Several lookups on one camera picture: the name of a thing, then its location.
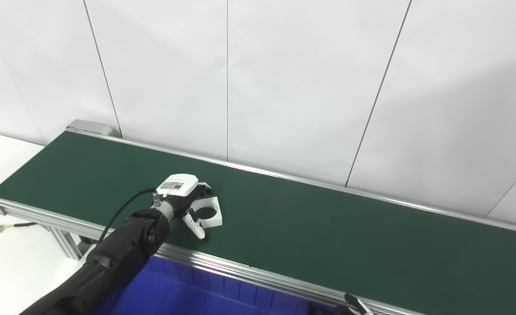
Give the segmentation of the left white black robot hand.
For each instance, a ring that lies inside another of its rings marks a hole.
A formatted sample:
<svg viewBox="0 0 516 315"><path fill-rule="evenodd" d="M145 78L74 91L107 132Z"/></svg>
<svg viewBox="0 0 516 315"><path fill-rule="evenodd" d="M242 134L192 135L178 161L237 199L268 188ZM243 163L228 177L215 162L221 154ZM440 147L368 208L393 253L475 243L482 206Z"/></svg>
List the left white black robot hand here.
<svg viewBox="0 0 516 315"><path fill-rule="evenodd" d="M182 219L186 226L201 241L206 241L205 229L196 216L194 202L212 197L212 188L200 182L192 174L172 174L153 192L153 207L158 209L167 221Z"/></svg>

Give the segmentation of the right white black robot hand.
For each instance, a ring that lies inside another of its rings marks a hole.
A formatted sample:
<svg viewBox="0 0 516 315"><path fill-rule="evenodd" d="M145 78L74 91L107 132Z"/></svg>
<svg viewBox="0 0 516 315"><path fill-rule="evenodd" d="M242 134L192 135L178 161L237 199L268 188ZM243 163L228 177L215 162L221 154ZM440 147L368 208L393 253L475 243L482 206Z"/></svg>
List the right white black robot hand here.
<svg viewBox="0 0 516 315"><path fill-rule="evenodd" d="M360 299L350 293L344 293L346 304L338 304L335 309L339 315L373 315L374 313Z"/></svg>

